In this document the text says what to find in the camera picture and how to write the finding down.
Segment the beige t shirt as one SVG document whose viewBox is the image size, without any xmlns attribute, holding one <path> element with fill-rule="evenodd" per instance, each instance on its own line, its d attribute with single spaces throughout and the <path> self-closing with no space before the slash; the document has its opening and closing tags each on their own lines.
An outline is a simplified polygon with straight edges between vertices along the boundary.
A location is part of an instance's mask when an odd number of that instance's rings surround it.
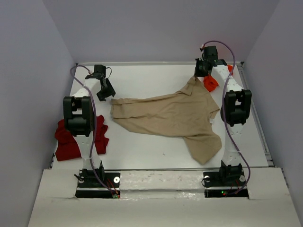
<svg viewBox="0 0 303 227">
<path fill-rule="evenodd" d="M 219 106 L 203 83 L 192 76 L 179 91 L 146 99 L 111 100 L 115 123 L 134 133 L 182 137 L 192 158 L 207 163 L 222 148 L 212 130 Z"/>
</svg>

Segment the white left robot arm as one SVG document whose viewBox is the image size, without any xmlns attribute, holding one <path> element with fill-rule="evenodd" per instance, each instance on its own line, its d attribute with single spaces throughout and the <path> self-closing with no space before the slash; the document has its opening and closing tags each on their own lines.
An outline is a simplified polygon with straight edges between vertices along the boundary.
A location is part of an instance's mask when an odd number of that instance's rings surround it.
<svg viewBox="0 0 303 227">
<path fill-rule="evenodd" d="M 75 77 L 72 71 L 78 67 L 88 71 L 84 82 Z M 76 65 L 70 72 L 73 79 L 81 85 L 81 88 L 72 96 L 63 99 L 64 126 L 75 139 L 83 161 L 83 176 L 78 176 L 81 182 L 90 182 L 99 187 L 105 181 L 105 170 L 101 159 L 94 150 L 97 136 L 97 111 L 94 102 L 93 91 L 99 101 L 104 102 L 108 97 L 114 97 L 116 91 L 106 75 L 109 67 L 102 64 L 94 66 L 90 71 L 84 65 Z"/>
</svg>

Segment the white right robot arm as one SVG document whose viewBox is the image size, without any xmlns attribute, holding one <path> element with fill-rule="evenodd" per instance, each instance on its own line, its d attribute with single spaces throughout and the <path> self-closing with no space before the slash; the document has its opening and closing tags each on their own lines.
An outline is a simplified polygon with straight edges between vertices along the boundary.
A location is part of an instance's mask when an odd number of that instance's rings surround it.
<svg viewBox="0 0 303 227">
<path fill-rule="evenodd" d="M 250 116 L 252 93 L 233 77 L 234 67 L 219 59 L 216 46 L 202 46 L 201 57 L 196 59 L 195 75 L 211 76 L 222 88 L 221 119 L 225 126 L 225 145 L 218 171 L 205 172 L 205 187 L 229 186 L 244 181 L 242 156 L 239 148 L 242 129 Z"/>
</svg>

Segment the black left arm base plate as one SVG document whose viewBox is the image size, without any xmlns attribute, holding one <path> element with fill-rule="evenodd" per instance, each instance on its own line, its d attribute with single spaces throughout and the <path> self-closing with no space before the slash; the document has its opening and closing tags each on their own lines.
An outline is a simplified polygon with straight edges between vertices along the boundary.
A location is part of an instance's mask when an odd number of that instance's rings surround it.
<svg viewBox="0 0 303 227">
<path fill-rule="evenodd" d="M 77 178 L 76 198 L 84 199 L 119 199 L 120 198 L 120 172 L 105 172 L 103 183 L 100 183 L 95 175 L 84 177 L 80 172 Z"/>
</svg>

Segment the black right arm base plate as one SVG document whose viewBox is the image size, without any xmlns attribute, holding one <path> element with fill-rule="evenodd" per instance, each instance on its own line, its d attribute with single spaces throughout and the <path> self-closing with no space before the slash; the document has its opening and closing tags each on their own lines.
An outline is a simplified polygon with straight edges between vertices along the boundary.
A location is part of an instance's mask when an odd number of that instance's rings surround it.
<svg viewBox="0 0 303 227">
<path fill-rule="evenodd" d="M 244 172 L 240 176 L 223 182 L 218 171 L 204 172 L 201 180 L 205 188 L 205 198 L 248 198 L 249 193 L 245 185 Z"/>
</svg>

